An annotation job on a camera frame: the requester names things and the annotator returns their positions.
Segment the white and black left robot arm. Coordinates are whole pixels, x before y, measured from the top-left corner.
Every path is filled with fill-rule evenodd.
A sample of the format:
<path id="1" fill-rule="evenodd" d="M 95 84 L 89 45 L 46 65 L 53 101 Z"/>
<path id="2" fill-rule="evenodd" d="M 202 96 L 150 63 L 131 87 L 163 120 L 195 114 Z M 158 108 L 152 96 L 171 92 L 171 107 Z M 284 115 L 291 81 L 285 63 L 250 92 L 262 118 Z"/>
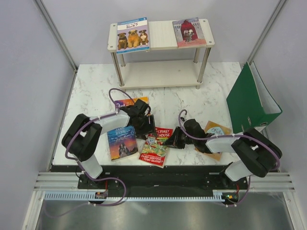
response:
<path id="1" fill-rule="evenodd" d="M 102 166 L 94 154 L 102 134 L 107 134 L 107 146 L 116 159 L 138 153 L 137 139 L 146 140 L 149 134 L 156 135 L 154 116 L 148 103 L 138 99 L 133 105 L 116 108 L 112 113 L 96 118 L 79 114 L 62 139 L 66 154 L 72 154 L 81 170 L 94 188 L 105 184 Z"/>

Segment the green lever arch file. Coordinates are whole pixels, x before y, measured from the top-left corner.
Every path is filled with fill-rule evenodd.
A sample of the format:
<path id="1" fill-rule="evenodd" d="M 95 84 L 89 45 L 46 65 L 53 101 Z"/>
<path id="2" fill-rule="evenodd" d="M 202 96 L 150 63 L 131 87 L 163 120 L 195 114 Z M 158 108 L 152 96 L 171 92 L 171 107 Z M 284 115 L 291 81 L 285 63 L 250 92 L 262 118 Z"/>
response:
<path id="1" fill-rule="evenodd" d="M 261 132 L 283 112 L 265 86 L 254 62 L 243 66 L 226 101 L 234 133 L 245 132 L 249 128 Z"/>

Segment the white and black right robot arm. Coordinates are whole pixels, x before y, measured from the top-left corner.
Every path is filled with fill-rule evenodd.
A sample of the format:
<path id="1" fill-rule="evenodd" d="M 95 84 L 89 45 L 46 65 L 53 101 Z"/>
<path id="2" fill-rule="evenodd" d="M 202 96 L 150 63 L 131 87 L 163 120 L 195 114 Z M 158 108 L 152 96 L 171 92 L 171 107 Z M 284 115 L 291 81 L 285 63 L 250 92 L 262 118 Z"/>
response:
<path id="1" fill-rule="evenodd" d="M 230 163 L 221 173 L 220 184 L 232 188 L 241 178 L 255 175 L 263 178 L 280 166 L 282 152 L 259 131 L 250 128 L 243 133 L 217 135 L 206 133 L 195 119 L 189 119 L 175 128 L 164 146 L 184 149 L 187 144 L 207 154 L 235 153 L 239 160 Z"/>

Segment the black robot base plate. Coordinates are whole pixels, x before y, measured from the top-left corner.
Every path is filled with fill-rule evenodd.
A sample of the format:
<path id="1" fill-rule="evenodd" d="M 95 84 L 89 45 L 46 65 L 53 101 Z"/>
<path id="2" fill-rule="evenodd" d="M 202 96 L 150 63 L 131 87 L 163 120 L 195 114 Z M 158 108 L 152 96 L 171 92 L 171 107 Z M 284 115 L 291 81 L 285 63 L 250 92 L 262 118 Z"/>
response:
<path id="1" fill-rule="evenodd" d="M 203 165 L 166 166 L 103 166 L 100 178 L 106 182 L 93 182 L 80 175 L 79 189 L 107 189 L 112 195 L 141 196 L 209 196 L 214 190 L 243 191 L 248 187 L 247 178 L 233 182 L 221 172 L 226 167 Z"/>

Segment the red 13-Storey Treehouse book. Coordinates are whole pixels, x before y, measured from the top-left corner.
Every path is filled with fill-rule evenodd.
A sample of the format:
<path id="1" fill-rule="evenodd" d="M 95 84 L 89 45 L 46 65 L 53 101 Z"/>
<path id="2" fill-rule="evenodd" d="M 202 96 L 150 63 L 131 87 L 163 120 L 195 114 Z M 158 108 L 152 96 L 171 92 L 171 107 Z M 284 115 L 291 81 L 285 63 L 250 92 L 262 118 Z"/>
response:
<path id="1" fill-rule="evenodd" d="M 155 133 L 148 135 L 139 155 L 139 160 L 163 168 L 168 153 L 168 147 L 164 145 L 164 142 L 169 139 L 172 134 L 173 129 L 171 128 L 156 127 Z"/>

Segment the Why Do Dogs Bark book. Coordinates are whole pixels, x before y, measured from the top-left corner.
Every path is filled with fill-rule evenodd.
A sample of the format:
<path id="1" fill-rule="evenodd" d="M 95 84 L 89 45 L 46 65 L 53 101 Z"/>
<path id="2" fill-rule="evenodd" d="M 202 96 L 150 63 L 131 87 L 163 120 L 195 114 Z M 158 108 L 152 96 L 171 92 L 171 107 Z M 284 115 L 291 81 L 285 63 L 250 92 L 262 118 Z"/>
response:
<path id="1" fill-rule="evenodd" d="M 146 17 L 117 23 L 117 36 L 117 54 L 150 50 Z"/>

